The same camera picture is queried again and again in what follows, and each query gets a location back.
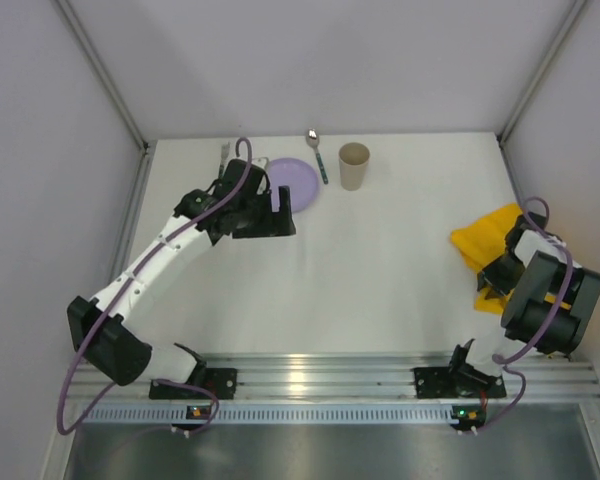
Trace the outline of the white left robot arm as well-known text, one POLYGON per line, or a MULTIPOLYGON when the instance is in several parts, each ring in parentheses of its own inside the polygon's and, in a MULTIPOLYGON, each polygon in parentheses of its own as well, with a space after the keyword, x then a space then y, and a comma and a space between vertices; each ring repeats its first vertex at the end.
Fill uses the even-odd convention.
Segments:
POLYGON ((139 379, 185 383, 202 365, 191 349, 159 346, 141 337, 153 305, 180 273, 224 236, 234 239, 295 234, 291 192, 278 188, 279 205, 266 171, 233 159, 209 189, 182 197, 145 251, 90 299, 76 297, 67 313, 77 354, 119 386, 139 379))

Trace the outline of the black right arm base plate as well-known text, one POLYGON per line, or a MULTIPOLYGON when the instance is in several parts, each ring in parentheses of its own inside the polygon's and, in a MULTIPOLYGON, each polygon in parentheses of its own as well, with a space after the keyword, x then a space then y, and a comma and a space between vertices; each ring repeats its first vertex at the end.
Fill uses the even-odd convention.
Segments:
POLYGON ((417 367, 413 369, 418 399, 503 399, 507 396, 504 381, 469 369, 451 371, 449 367, 417 367))

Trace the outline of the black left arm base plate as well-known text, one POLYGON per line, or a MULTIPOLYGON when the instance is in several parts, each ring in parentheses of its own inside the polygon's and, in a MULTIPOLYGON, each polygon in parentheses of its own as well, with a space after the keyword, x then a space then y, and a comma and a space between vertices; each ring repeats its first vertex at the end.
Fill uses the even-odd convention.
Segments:
MULTIPOLYGON (((208 391, 219 400, 232 400, 236 392, 237 377, 238 370, 235 368, 203 367, 197 369, 186 384, 208 391)), ((208 396, 203 392, 153 381, 149 389, 149 398, 151 400, 193 400, 208 399, 208 396)))

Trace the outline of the yellow pikachu cloth placemat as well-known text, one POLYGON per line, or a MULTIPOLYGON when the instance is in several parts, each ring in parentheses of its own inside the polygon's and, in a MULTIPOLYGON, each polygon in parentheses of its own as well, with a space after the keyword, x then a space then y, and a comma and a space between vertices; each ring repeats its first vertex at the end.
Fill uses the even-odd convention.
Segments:
MULTIPOLYGON (((564 273, 567 265, 578 270, 580 265, 569 257, 565 242, 546 231, 548 220, 548 207, 542 214, 537 214, 509 204, 452 231, 450 240, 475 275, 505 251, 513 253, 524 264, 525 270, 537 253, 557 260, 560 274, 564 273)), ((515 289, 500 301, 485 301, 482 292, 477 291, 474 308, 479 312, 501 315, 515 289)))

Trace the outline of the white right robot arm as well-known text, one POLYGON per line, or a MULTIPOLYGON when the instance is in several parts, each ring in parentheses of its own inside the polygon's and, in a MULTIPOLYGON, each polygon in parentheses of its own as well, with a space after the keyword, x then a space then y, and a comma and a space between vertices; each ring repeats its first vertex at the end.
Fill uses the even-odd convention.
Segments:
POLYGON ((600 273, 570 261, 547 223, 545 215, 508 205, 453 231, 451 242, 476 274, 474 307, 499 314, 506 339, 567 355, 584 337, 600 273))

